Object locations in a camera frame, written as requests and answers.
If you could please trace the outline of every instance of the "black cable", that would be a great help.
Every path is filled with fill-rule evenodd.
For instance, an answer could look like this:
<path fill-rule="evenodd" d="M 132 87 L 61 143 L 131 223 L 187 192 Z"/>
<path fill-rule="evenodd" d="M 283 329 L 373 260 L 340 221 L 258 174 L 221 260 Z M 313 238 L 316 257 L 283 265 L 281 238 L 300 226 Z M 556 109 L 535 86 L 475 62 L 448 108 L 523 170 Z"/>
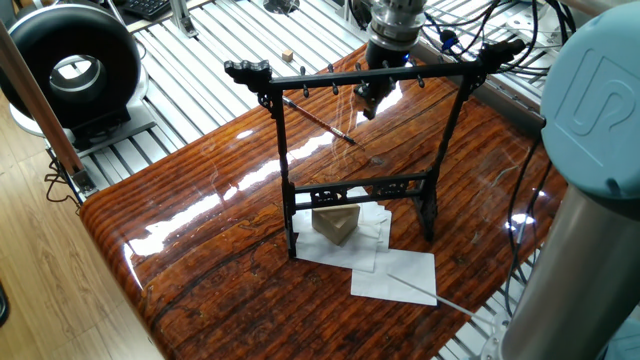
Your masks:
<path fill-rule="evenodd" d="M 549 160 L 549 162 L 547 163 L 547 168 L 544 172 L 544 175 L 542 176 L 542 179 L 540 180 L 540 183 L 538 184 L 538 187 L 536 188 L 536 192 L 535 192 L 535 199 L 533 199 L 533 203 L 535 203 L 536 199 L 538 198 L 540 192 L 542 191 L 542 189 L 544 188 L 544 183 L 547 181 L 547 177 L 549 176 L 549 173 L 551 172 L 551 167 L 553 166 L 553 164 L 551 163 L 551 160 Z M 531 218 L 534 218 L 534 206 L 533 204 L 530 206 L 531 207 Z M 536 228 L 536 223 L 533 222 L 533 265 L 535 266 L 536 264 L 536 250 L 538 249 L 538 233 L 537 233 L 537 228 Z"/>
<path fill-rule="evenodd" d="M 60 162 L 58 162 L 58 159 L 51 160 L 51 163 L 49 163 L 49 169 L 53 170 L 54 173 L 53 174 L 46 174 L 44 176 L 44 181 L 50 183 L 49 184 L 49 188 L 47 189 L 47 195 L 46 195 L 47 200 L 51 201 L 51 202 L 56 202 L 56 203 L 64 202 L 64 201 L 67 201 L 67 200 L 71 200 L 76 205 L 76 215 L 77 215 L 78 212 L 80 211 L 80 203 L 78 202 L 78 200 L 76 200 L 78 194 L 76 193 L 75 189 L 73 189 L 73 185 L 71 184 L 68 175 L 66 174 L 66 172 L 62 168 L 62 165 L 60 164 Z M 52 199 L 51 198 L 51 191 L 53 190 L 53 186 L 55 184 L 66 184 L 66 185 L 69 185 L 69 187 L 73 191 L 74 196 L 76 196 L 76 198 L 72 197 L 71 195 L 67 195 L 63 199 Z"/>
<path fill-rule="evenodd" d="M 531 146 L 531 149 L 529 149 L 529 153 L 527 154 L 527 157 L 525 158 L 524 163 L 522 164 L 522 168 L 520 169 L 520 174 L 518 175 L 518 180 L 516 181 L 516 185 L 515 185 L 515 187 L 513 189 L 513 194 L 511 195 L 511 200 L 509 201 L 509 208 L 507 210 L 507 224 L 508 224 L 508 233 L 509 233 L 509 245 L 511 246 L 511 251 L 514 254 L 515 262 L 517 263 L 516 269 L 518 270 L 518 275 L 522 279 L 526 279 L 526 277 L 524 276 L 524 273 L 522 272 L 522 268 L 520 267 L 520 264 L 518 262 L 518 249 L 519 249 L 519 247 L 516 246 L 515 240 L 513 238 L 513 224 L 511 222 L 511 218 L 513 216 L 513 207 L 515 206 L 515 203 L 516 203 L 516 198 L 518 196 L 518 191 L 520 190 L 520 185 L 522 184 L 522 180 L 524 179 L 524 175 L 525 175 L 525 173 L 527 171 L 527 167 L 529 166 L 529 162 L 531 162 L 531 158 L 533 158 L 533 154 L 535 153 L 536 148 L 540 144 L 541 140 L 542 140 L 542 138 L 540 136 L 538 136 L 538 138 L 536 138 L 536 140 L 534 141 L 533 145 Z"/>
<path fill-rule="evenodd" d="M 538 197 L 540 196 L 540 192 L 542 191 L 542 188 L 544 188 L 544 183 L 547 181 L 547 177 L 549 176 L 549 173 L 551 172 L 551 167 L 553 166 L 553 164 L 551 163 L 551 160 L 549 160 L 549 162 L 547 163 L 547 168 L 544 171 L 544 174 L 542 175 L 542 178 L 540 179 L 540 182 L 538 183 L 538 186 L 536 187 L 535 191 L 533 192 L 533 195 L 531 195 L 531 199 L 529 200 L 529 204 L 527 205 L 527 210 L 525 212 L 525 221 L 523 222 L 522 226 L 526 226 L 526 218 L 527 217 L 531 217 L 532 219 L 534 219 L 534 207 L 536 204 L 536 201 L 538 200 Z M 536 234 L 536 223 L 535 223 L 535 219 L 533 224 L 533 256 L 534 256 L 534 260 L 533 260 L 533 265 L 535 265 L 535 261 L 536 261 L 536 250 L 538 249 L 538 236 Z M 511 261 L 511 266 L 509 267 L 509 274 L 507 277 L 507 284 L 505 286 L 504 292 L 505 292 L 505 308 L 507 309 L 507 313 L 509 314 L 510 317 L 513 317 L 513 313 L 511 311 L 511 304 L 509 302 L 509 288 L 510 288 L 510 283 L 511 283 L 511 277 L 513 277 L 513 273 L 517 267 L 520 267 L 520 262 L 518 261 L 518 252 L 520 251 L 520 246 L 521 243 L 518 242 L 516 244 L 515 247 L 515 251 L 513 252 L 513 259 Z M 522 280 L 522 283 L 524 285 L 527 284 L 528 280 L 524 277 L 524 274 L 520 274 L 520 278 Z"/>
<path fill-rule="evenodd" d="M 551 66 L 547 66 L 547 67 L 534 67 L 534 66 L 516 66 L 518 69 L 527 69 L 527 70 L 540 70 L 540 71 L 549 71 L 551 69 Z"/>
<path fill-rule="evenodd" d="M 533 48 L 536 45 L 536 41 L 538 40 L 538 2 L 535 0 L 531 2 L 531 15 L 533 16 L 533 34 L 531 36 L 531 43 L 529 43 L 527 51 L 515 63 L 509 65 L 506 69 L 500 70 L 501 73 L 511 71 L 516 66 L 522 64 L 522 62 L 524 62 L 524 60 L 529 57 L 529 55 L 533 51 Z"/>
<path fill-rule="evenodd" d="M 538 73 L 538 72 L 532 72 L 532 71 L 526 71 L 526 70 L 511 70 L 511 73 L 514 74 L 523 74 L 523 75 L 532 75 L 532 76 L 547 76 L 547 73 Z"/>
<path fill-rule="evenodd" d="M 353 0 L 347 0 L 347 5 L 349 6 L 351 16 L 353 16 L 353 18 L 356 20 L 356 23 L 358 23 L 360 30 L 367 30 L 367 26 L 363 25 L 362 20 L 358 16 L 356 16 L 356 12 L 353 10 Z"/>
<path fill-rule="evenodd" d="M 567 25 L 569 25 L 569 29 L 571 30 L 571 32 L 575 33 L 577 31 L 577 28 L 576 28 L 576 22 L 573 19 L 573 14 L 571 13 L 571 9 L 566 4 L 562 4 L 562 8 L 566 13 L 566 20 L 567 20 Z"/>
<path fill-rule="evenodd" d="M 438 24 L 433 19 L 433 17 L 431 15 L 429 15 L 426 11 L 424 12 L 424 16 L 427 18 L 427 20 L 429 20 L 429 22 L 431 22 L 431 24 L 433 24 L 435 26 L 436 33 L 438 33 L 438 36 L 440 37 L 440 41 L 442 41 L 442 30 L 440 29 L 440 26 L 438 26 Z M 420 30 L 422 30 L 422 34 L 424 35 L 424 37 L 427 38 L 429 43 L 431 43 L 431 46 L 433 46 L 435 49 L 440 50 L 440 52 L 445 54 L 445 55 L 451 55 L 457 62 L 462 62 L 462 58 L 453 51 L 453 48 L 449 48 L 448 49 L 449 53 L 447 54 L 446 51 L 443 50 L 444 44 L 442 45 L 442 47 L 438 46 L 438 44 L 436 44 L 433 41 L 433 39 L 429 35 L 427 35 L 427 32 L 424 31 L 424 26 L 421 27 Z"/>
<path fill-rule="evenodd" d="M 558 16 L 558 23 L 560 24 L 560 34 L 562 36 L 562 44 L 566 43 L 569 40 L 569 35 L 567 34 L 567 19 L 560 8 L 560 5 L 555 0 L 547 0 L 547 3 L 553 10 L 556 12 Z"/>
<path fill-rule="evenodd" d="M 496 9 L 496 7 L 498 7 L 498 5 L 500 4 L 500 0 L 494 0 L 491 5 L 487 8 L 487 10 L 485 10 L 483 13 L 484 18 L 482 19 L 482 23 L 480 24 L 480 28 L 478 29 L 478 32 L 476 33 L 476 35 L 473 37 L 473 40 L 471 40 L 471 42 L 469 43 L 469 45 L 462 50 L 462 52 L 460 54 L 458 54 L 458 56 L 462 56 L 464 55 L 467 51 L 469 51 L 469 49 L 471 49 L 471 47 L 475 44 L 475 42 L 478 40 L 478 38 L 480 37 L 480 34 L 484 31 L 484 27 L 487 24 L 487 22 L 489 21 L 489 19 L 491 18 L 491 14 L 493 14 L 493 11 Z"/>
<path fill-rule="evenodd" d="M 498 6 L 502 6 L 502 5 L 506 5 L 506 4 L 509 4 L 511 1 L 505 1 L 505 2 L 503 2 L 503 3 L 499 3 L 499 2 L 500 2 L 500 0 L 498 0 L 497 2 L 498 2 L 498 5 L 497 5 L 496 7 L 498 7 Z M 478 14 L 476 17 L 474 17 L 474 18 L 472 18 L 472 19 L 469 19 L 469 20 L 467 20 L 467 21 L 461 22 L 461 23 L 453 23 L 453 24 L 447 24 L 447 23 L 437 24 L 437 23 L 434 23 L 434 24 L 431 24 L 431 25 L 425 25 L 425 26 L 442 26 L 442 27 L 445 27 L 445 26 L 451 26 L 451 27 L 456 27 L 456 26 L 464 26 L 464 25 L 473 24 L 474 22 L 476 22 L 476 21 L 478 21 L 478 20 L 482 19 L 482 18 L 486 15 L 486 13 L 487 13 L 488 11 L 493 12 L 493 10 L 494 10 L 495 8 L 494 8 L 494 9 L 491 9 L 491 7 L 492 7 L 492 6 L 493 6 L 493 3 L 491 3 L 491 5 L 489 5 L 489 6 L 488 6 L 488 7 L 487 7 L 483 12 L 481 12 L 480 14 Z"/>

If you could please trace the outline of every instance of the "keyboard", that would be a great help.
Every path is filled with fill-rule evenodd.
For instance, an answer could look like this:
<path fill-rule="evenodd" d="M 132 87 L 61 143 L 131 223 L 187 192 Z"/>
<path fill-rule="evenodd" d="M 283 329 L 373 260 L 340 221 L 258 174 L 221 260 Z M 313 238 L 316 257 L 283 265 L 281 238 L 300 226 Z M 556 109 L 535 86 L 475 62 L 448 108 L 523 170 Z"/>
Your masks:
<path fill-rule="evenodd" d="M 129 14 L 154 21 L 171 9 L 169 0 L 127 0 L 122 9 Z"/>

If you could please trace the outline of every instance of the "triangular wooden block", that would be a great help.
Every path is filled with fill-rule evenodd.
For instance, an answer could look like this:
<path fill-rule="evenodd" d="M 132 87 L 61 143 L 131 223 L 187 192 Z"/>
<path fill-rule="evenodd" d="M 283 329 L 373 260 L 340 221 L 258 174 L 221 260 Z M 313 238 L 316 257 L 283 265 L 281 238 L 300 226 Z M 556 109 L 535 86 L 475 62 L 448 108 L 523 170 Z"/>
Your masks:
<path fill-rule="evenodd" d="M 313 209 L 311 225 L 332 243 L 340 245 L 358 226 L 360 205 L 349 204 Z"/>

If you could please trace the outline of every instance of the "white paper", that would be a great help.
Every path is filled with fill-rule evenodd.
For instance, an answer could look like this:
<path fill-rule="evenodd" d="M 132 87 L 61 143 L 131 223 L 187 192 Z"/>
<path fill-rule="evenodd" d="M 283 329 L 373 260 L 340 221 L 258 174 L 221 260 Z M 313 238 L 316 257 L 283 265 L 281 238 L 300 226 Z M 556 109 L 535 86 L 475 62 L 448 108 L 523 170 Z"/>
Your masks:
<path fill-rule="evenodd" d="M 362 187 L 353 188 L 349 196 L 366 194 Z M 309 202 L 309 194 L 296 194 L 296 202 Z M 372 272 L 376 251 L 389 250 L 391 212 L 376 202 L 361 203 L 358 227 L 342 245 L 335 245 L 311 225 L 311 210 L 297 211 L 293 231 L 298 233 L 296 256 L 326 265 Z"/>
<path fill-rule="evenodd" d="M 380 223 L 380 237 L 378 238 L 378 252 L 389 252 L 389 238 L 391 237 L 391 216 L 392 213 L 389 210 L 382 212 L 384 221 Z"/>
<path fill-rule="evenodd" d="M 415 286 L 436 293 L 436 268 L 433 254 L 391 249 L 379 252 L 374 272 L 354 270 L 351 295 L 422 305 L 437 305 L 437 300 L 387 276 L 393 274 Z"/>

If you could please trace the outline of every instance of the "glossy wooden table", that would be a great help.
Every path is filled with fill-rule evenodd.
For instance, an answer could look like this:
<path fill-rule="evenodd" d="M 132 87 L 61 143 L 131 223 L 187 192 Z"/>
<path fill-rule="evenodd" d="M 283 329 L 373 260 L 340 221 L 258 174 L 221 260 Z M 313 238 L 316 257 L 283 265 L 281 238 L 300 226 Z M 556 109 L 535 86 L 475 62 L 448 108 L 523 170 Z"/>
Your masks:
<path fill-rule="evenodd" d="M 335 65 L 353 70 L 362 49 Z M 287 109 L 291 179 L 298 185 L 424 169 L 433 161 L 456 87 L 404 82 L 367 121 L 348 87 L 288 94 L 347 132 L 351 146 Z M 438 293 L 476 310 L 506 278 L 506 214 L 530 146 L 490 108 L 463 108 L 438 185 L 436 240 L 410 200 L 393 212 L 391 247 L 432 252 Z M 170 359 L 429 359 L 468 318 L 350 295 L 351 270 L 287 256 L 275 123 L 256 108 L 148 169 L 92 196 L 82 220 Z M 524 181 L 522 212 L 546 165 Z M 564 193 L 554 171 L 536 209 L 538 237 Z M 531 236 L 523 255 L 532 249 Z"/>

